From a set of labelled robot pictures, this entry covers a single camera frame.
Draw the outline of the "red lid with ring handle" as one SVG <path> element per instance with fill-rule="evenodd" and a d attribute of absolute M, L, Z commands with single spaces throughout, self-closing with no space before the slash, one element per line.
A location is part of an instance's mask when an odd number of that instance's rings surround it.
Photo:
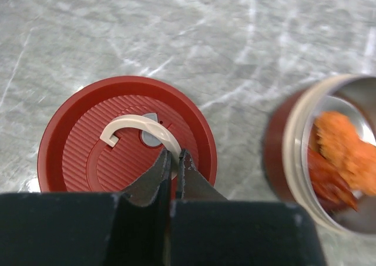
<path fill-rule="evenodd" d="M 84 87 L 51 118 L 38 153 L 41 190 L 119 191 L 147 171 L 163 149 L 157 140 L 133 128 L 116 131 L 115 146 L 100 139 L 106 125 L 123 115 L 147 116 L 164 126 L 214 184 L 216 145 L 197 106 L 164 82 L 118 76 Z"/>

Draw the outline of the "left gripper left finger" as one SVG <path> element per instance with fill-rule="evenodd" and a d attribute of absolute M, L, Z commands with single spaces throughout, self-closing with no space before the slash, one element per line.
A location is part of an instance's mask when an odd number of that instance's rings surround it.
<path fill-rule="evenodd" d="M 172 156 L 120 192 L 1 195 L 2 265 L 163 265 Z"/>

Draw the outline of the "steel bowl red base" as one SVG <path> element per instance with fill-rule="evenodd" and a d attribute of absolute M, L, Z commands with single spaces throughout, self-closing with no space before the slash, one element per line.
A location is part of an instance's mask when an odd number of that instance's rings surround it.
<path fill-rule="evenodd" d="M 322 111 L 348 116 L 364 141 L 375 143 L 375 76 L 335 75 L 290 95 L 271 115 L 264 135 L 268 181 L 282 201 L 303 206 L 319 225 L 337 233 L 375 238 L 375 198 L 356 191 L 358 210 L 319 201 L 310 183 L 307 147 Z"/>

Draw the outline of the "orange fried chicken piece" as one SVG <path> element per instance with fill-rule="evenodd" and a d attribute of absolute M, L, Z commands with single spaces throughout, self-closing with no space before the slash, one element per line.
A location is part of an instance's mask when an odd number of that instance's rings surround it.
<path fill-rule="evenodd" d="M 375 146 L 360 139 L 349 117 L 322 112 L 314 121 L 320 153 L 353 190 L 375 196 Z"/>

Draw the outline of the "small orange chicken wing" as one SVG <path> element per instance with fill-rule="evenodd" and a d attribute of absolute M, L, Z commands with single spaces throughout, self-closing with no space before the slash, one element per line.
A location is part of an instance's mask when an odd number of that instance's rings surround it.
<path fill-rule="evenodd" d="M 327 213 L 351 208 L 358 211 L 357 199 L 337 169 L 320 153 L 307 150 L 311 185 L 322 208 Z"/>

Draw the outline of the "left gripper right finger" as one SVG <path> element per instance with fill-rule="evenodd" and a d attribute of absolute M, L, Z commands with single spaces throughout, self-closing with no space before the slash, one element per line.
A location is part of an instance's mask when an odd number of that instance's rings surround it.
<path fill-rule="evenodd" d="M 315 224 L 294 203 L 230 201 L 179 157 L 171 265 L 326 265 Z"/>

